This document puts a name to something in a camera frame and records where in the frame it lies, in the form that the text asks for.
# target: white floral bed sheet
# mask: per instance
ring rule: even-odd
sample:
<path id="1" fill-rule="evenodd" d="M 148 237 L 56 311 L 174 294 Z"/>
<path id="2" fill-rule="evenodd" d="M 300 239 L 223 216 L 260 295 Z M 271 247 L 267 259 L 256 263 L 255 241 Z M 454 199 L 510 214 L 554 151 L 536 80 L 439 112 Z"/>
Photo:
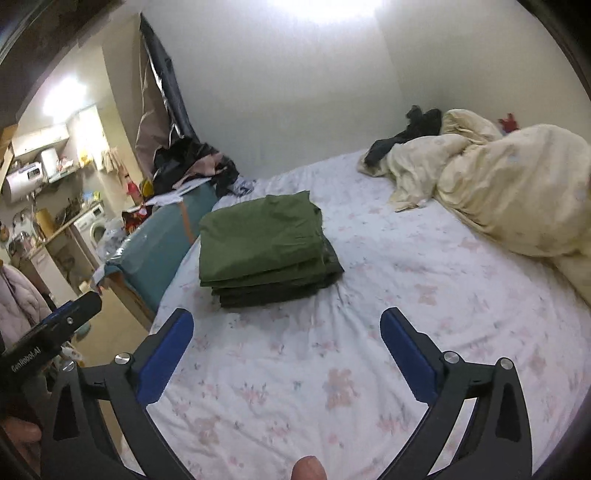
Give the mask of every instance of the white floral bed sheet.
<path id="1" fill-rule="evenodd" d="M 395 213 L 392 183 L 358 173 L 358 158 L 298 168 L 216 205 L 310 190 L 345 269 L 335 285 L 307 299 L 223 310 L 199 286 L 196 242 L 166 291 L 152 332 L 182 307 L 194 316 L 194 338 L 148 411 L 196 479 L 288 479 L 305 455 L 316 455 L 329 479 L 377 478 L 426 410 L 380 337 L 380 315 L 392 306 L 441 350 L 515 361 L 534 469 L 589 389 L 591 314 L 567 281 L 477 236 L 435 201 Z M 434 470 L 450 462 L 470 411 Z"/>

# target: washing machine door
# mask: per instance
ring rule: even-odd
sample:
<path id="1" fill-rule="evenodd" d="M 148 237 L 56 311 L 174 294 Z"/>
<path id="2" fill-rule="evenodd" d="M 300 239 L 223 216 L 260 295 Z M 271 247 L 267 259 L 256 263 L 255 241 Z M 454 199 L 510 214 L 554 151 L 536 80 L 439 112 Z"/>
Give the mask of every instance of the washing machine door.
<path id="1" fill-rule="evenodd" d="M 94 248 L 96 248 L 96 246 L 99 244 L 99 241 L 101 238 L 103 238 L 105 232 L 106 232 L 106 227 L 105 227 L 105 223 L 100 221 L 100 222 L 95 222 L 92 224 L 92 226 L 90 227 L 90 242 L 92 243 L 92 246 Z"/>

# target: cream comforter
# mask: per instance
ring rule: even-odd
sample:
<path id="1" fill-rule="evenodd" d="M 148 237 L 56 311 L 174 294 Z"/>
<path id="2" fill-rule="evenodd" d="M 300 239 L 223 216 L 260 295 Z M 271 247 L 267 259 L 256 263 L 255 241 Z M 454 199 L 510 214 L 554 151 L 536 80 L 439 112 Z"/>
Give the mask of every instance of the cream comforter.
<path id="1" fill-rule="evenodd" d="M 591 303 L 591 148 L 554 125 L 505 137 L 467 110 L 443 117 L 441 135 L 395 145 L 379 167 L 399 211 L 433 195 L 474 230 L 511 251 L 548 257 Z"/>

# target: folded clothes stack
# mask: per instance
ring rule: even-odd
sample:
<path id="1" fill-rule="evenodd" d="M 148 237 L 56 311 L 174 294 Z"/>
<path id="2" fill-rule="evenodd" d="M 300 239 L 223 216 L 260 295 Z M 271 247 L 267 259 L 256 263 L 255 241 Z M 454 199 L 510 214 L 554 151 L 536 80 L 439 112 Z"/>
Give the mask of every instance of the folded clothes stack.
<path id="1" fill-rule="evenodd" d="M 238 203 L 208 213 L 200 226 L 199 278 L 222 307 L 307 297 L 343 272 L 310 192 Z"/>

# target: ceiling light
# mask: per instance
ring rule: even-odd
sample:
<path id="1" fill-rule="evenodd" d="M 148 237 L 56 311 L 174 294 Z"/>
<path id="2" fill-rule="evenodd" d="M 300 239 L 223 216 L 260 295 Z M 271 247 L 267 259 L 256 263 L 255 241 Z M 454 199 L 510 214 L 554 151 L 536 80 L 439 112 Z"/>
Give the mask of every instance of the ceiling light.
<path id="1" fill-rule="evenodd" d="M 73 77 L 65 78 L 47 95 L 43 113 L 52 116 L 56 123 L 65 122 L 84 107 L 85 97 L 86 86 Z"/>
<path id="2" fill-rule="evenodd" d="M 303 20 L 334 23 L 370 17 L 383 0 L 271 0 L 278 7 Z"/>

